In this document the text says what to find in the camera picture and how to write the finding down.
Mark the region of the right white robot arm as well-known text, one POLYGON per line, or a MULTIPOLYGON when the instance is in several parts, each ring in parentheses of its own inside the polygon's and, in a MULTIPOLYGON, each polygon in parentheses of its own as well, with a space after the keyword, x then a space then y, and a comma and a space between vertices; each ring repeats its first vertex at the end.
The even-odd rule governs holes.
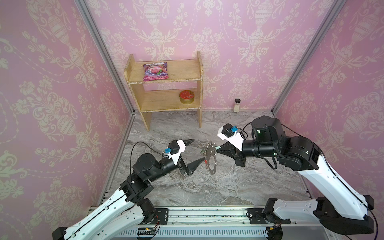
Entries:
POLYGON ((379 234, 374 199, 354 190, 328 163, 321 148, 303 136, 288 137, 280 120, 261 116, 251 122, 251 139, 243 129, 226 124, 218 130, 224 141, 217 152, 244 167, 248 158, 263 159, 271 169, 283 165, 312 183, 322 196, 307 201, 268 199, 262 217, 270 224, 268 239, 283 237, 281 226, 302 220, 347 237, 379 234))

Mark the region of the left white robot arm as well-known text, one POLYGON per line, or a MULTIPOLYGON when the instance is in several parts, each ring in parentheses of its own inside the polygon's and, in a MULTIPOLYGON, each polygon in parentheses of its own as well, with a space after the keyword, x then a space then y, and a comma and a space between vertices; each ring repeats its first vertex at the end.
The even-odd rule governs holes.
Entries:
POLYGON ((152 183, 178 169, 191 176, 203 158, 185 164, 181 154, 193 139, 173 140, 157 160, 151 153, 138 157, 130 175, 103 204, 70 227, 58 227, 54 240, 111 240, 128 227, 155 222, 156 208, 147 199, 154 189, 152 183))

